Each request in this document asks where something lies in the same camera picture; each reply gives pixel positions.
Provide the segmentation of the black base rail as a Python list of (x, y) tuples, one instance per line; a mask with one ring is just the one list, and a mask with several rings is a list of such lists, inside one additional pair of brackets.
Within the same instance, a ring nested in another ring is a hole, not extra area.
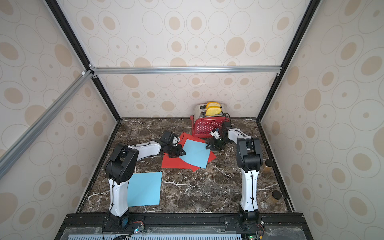
[(239, 240), (311, 240), (306, 219), (300, 213), (260, 214), (257, 220), (241, 220), (239, 214), (129, 214), (121, 229), (107, 214), (69, 214), (60, 226), (56, 240), (80, 239), (153, 240), (226, 239), (238, 235)]

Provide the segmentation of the yellow toast slice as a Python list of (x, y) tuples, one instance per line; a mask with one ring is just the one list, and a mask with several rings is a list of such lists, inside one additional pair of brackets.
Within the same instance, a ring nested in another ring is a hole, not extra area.
[(221, 108), (221, 104), (217, 103), (217, 102), (209, 102), (206, 104), (206, 109), (209, 109), (209, 108)]
[(216, 115), (219, 115), (221, 113), (222, 113), (221, 107), (213, 106), (213, 107), (209, 107), (206, 109), (205, 115), (206, 116), (216, 116)]

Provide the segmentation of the light blue paper sheet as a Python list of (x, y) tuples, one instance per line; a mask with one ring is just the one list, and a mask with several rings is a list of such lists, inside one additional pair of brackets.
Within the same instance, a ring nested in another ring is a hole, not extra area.
[(162, 172), (135, 173), (129, 180), (129, 207), (152, 206), (160, 203)]

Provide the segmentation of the yellow toast slice rear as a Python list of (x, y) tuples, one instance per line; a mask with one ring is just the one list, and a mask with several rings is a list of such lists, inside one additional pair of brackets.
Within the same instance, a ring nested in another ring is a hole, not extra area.
[(217, 102), (209, 102), (206, 104), (206, 109), (209, 109), (209, 108), (221, 108), (221, 104), (217, 103)]

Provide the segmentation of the diagonal aluminium frame bar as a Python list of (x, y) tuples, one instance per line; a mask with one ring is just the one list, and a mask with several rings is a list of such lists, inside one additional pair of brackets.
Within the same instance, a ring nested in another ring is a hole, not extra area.
[(91, 78), (92, 70), (80, 75), (66, 91), (28, 128), (28, 130), (1, 157), (1, 177), (3, 177), (24, 154), (50, 122), (66, 106), (86, 81)]

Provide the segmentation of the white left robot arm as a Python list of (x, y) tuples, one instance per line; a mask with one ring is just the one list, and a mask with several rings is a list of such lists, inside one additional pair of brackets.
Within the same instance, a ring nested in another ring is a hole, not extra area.
[(167, 154), (170, 158), (186, 155), (181, 144), (150, 141), (139, 145), (119, 143), (105, 166), (110, 185), (111, 201), (108, 218), (120, 229), (129, 225), (127, 202), (128, 183), (133, 176), (137, 161), (151, 156)]

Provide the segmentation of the horizontal aluminium frame bar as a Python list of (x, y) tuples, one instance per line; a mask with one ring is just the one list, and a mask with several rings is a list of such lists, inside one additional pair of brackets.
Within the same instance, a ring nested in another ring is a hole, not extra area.
[(200, 66), (200, 67), (147, 67), (147, 68), (94, 68), (97, 75), (105, 74), (216, 74), (216, 73), (279, 73), (280, 66)]

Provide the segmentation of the jar with black lid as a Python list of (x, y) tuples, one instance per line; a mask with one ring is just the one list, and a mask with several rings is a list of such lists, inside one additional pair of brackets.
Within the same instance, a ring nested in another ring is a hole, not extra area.
[(270, 192), (269, 197), (266, 199), (266, 204), (269, 206), (275, 205), (282, 198), (282, 193), (278, 190)]
[(261, 170), (262, 174), (267, 174), (273, 169), (273, 160), (268, 159), (263, 164), (263, 169)]

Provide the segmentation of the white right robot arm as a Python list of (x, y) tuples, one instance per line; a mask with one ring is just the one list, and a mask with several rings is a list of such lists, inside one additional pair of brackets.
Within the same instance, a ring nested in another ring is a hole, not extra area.
[(218, 129), (211, 132), (212, 138), (207, 142), (208, 150), (223, 150), (225, 145), (233, 142), (236, 146), (237, 165), (242, 174), (242, 198), (240, 201), (239, 221), (257, 221), (259, 208), (257, 203), (257, 180), (263, 164), (263, 153), (259, 138), (253, 138), (240, 129)]

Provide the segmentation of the yellow toast slice front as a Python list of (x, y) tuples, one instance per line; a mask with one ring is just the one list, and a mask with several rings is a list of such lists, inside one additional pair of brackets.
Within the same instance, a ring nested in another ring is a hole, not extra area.
[(209, 107), (206, 109), (205, 115), (206, 116), (216, 116), (216, 115), (219, 115), (221, 113), (222, 113), (221, 107), (213, 106), (213, 107)]

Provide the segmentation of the jar with black lid near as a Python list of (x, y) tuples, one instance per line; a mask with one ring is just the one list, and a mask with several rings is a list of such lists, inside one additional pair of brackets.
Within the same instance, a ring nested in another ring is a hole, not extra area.
[(278, 190), (270, 192), (269, 197), (266, 199), (266, 204), (269, 206), (275, 205), (282, 198), (282, 193)]

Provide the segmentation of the jar with black lid far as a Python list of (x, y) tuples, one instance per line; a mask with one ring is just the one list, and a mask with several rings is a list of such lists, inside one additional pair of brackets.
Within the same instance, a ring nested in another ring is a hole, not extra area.
[(267, 174), (273, 169), (273, 160), (268, 159), (263, 164), (263, 169), (261, 170), (262, 174)]

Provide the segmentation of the red polka dot toaster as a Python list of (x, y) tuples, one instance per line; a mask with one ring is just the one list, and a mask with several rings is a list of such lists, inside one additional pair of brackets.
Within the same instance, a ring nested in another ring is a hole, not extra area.
[(206, 104), (196, 105), (194, 107), (194, 114), (190, 117), (192, 124), (192, 136), (197, 138), (211, 137), (210, 132), (213, 129), (219, 127), (222, 122), (230, 121), (226, 104), (221, 104), (222, 113), (216, 116), (205, 115)]

